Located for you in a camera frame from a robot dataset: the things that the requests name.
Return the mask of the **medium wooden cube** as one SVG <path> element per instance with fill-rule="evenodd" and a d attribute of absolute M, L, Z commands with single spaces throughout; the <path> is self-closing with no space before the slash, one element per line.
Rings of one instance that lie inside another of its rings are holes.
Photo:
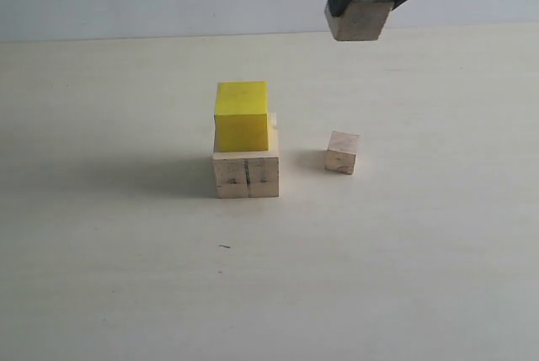
<path fill-rule="evenodd" d="M 326 5 L 325 16 L 337 41 L 375 41 L 393 9 L 393 0 L 352 0 L 341 16 L 333 17 Z"/>

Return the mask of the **yellow cube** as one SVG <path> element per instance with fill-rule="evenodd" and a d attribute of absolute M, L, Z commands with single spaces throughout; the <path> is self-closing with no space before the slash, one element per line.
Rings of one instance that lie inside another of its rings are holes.
<path fill-rule="evenodd" d="M 267 151 L 267 82 L 219 82 L 214 123 L 218 151 Z"/>

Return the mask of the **small wooden cube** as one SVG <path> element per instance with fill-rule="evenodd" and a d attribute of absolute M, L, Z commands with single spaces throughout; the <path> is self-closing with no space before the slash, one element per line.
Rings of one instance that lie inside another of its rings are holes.
<path fill-rule="evenodd" d="M 333 130 L 326 150 L 324 168 L 352 175 L 355 170 L 360 136 Z"/>

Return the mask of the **large wooden cube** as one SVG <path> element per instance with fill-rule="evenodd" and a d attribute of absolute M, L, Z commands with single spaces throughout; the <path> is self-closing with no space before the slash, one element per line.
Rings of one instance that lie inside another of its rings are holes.
<path fill-rule="evenodd" d="M 280 151 L 276 113 L 269 114 L 267 151 L 218 149 L 216 132 L 212 164 L 220 199 L 270 198 L 280 194 Z"/>

